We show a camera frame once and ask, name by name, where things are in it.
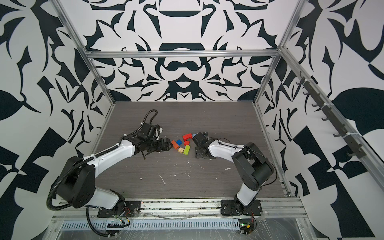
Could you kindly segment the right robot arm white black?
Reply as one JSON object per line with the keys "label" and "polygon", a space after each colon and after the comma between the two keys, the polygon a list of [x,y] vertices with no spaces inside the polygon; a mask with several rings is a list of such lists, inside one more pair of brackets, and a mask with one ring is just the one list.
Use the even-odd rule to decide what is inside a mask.
{"label": "right robot arm white black", "polygon": [[265,157],[254,143],[234,145],[220,139],[198,133],[193,137],[200,157],[222,158],[234,163],[242,180],[242,186],[233,201],[222,204],[222,215],[249,215],[255,213],[256,195],[275,173],[275,166]]}

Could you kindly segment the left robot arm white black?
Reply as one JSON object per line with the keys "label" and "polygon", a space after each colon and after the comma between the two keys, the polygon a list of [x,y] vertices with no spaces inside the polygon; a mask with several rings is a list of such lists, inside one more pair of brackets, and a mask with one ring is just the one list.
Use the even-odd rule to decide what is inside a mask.
{"label": "left robot arm white black", "polygon": [[115,164],[137,154],[146,157],[153,152],[167,152],[172,149],[170,139],[160,138],[162,130],[159,125],[144,123],[139,130],[123,135],[115,145],[104,151],[85,158],[68,159],[50,190],[47,207],[53,211],[68,207],[122,209],[124,198],[115,191],[97,187],[96,178]]}

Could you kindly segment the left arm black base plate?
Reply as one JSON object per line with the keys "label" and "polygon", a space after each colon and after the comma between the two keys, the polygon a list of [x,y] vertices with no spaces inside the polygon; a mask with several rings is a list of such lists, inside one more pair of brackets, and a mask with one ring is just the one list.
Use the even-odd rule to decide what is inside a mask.
{"label": "left arm black base plate", "polygon": [[100,208],[97,217],[114,218],[115,216],[120,216],[121,218],[130,218],[140,213],[141,204],[141,201],[118,202],[111,210]]}

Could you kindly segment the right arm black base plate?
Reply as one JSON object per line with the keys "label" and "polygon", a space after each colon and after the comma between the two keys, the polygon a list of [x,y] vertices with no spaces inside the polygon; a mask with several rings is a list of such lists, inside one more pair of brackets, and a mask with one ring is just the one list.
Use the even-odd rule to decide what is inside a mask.
{"label": "right arm black base plate", "polygon": [[221,200],[221,215],[231,216],[261,216],[263,211],[261,202],[254,199],[249,205],[244,206],[238,200]]}

